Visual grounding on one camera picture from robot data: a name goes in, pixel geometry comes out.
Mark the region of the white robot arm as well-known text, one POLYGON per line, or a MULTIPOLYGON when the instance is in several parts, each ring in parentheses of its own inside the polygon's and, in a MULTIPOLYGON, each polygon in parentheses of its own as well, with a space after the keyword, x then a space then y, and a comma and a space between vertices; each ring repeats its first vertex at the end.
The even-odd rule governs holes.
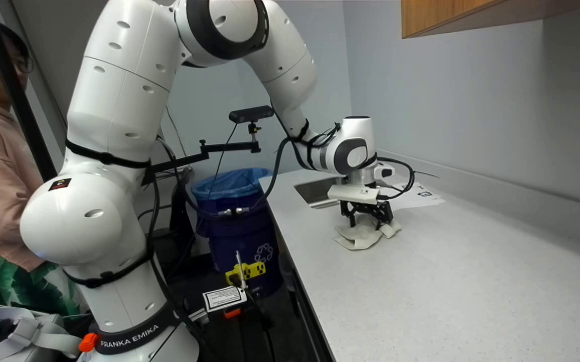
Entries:
POLYGON ((135 196, 180 67, 242 59, 268 93, 299 162, 354 177, 377 170, 374 123, 318 131, 304 114, 316 61, 277 0, 109 0, 89 36, 67 112, 64 158, 21 216, 28 248, 84 291, 96 337, 77 362, 197 362, 201 337, 165 291, 135 196))

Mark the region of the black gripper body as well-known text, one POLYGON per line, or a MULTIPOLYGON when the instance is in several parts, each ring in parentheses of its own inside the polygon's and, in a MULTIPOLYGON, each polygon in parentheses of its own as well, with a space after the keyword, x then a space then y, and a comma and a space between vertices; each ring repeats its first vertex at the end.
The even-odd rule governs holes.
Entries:
POLYGON ((340 213, 349 218, 351 225, 357 223, 354 215, 364 213, 376 216, 380 223, 391 223, 393 220, 393 210, 389 201, 380 201, 380 202, 354 202, 354 201, 343 201, 340 202, 340 213))

